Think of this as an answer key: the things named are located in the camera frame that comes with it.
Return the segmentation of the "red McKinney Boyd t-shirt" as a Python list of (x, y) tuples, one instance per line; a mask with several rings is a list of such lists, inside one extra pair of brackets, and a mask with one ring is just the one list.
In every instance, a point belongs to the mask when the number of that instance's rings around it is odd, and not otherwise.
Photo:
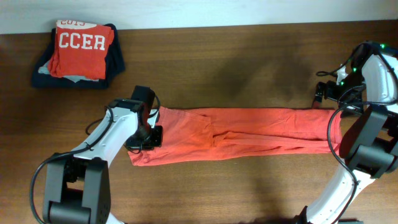
[(279, 154), (324, 154), (328, 143), (338, 149), (340, 118), (333, 110), (287, 108), (162, 107), (162, 145), (129, 153), (134, 166), (158, 166), (190, 161), (220, 161)]

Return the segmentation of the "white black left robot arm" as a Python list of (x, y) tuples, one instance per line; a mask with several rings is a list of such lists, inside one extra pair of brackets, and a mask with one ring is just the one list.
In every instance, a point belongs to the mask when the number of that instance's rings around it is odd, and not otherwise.
[(70, 152), (55, 153), (43, 161), (47, 169), (43, 214), (39, 223), (119, 223), (111, 213), (109, 167), (119, 150), (133, 154), (162, 144), (163, 128), (156, 123), (159, 98), (146, 86), (136, 86), (130, 98), (118, 98), (105, 107), (99, 125)]

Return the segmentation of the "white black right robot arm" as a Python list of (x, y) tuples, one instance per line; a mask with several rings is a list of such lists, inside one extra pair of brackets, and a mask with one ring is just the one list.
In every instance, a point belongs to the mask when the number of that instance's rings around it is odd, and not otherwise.
[[(327, 130), (327, 144), (339, 166), (327, 187), (293, 223), (343, 223), (342, 216), (358, 194), (385, 173), (397, 169), (397, 49), (365, 41), (337, 69), (319, 71), (313, 106), (337, 102)], [(358, 119), (343, 136), (338, 150), (331, 142), (331, 125), (338, 113)]]

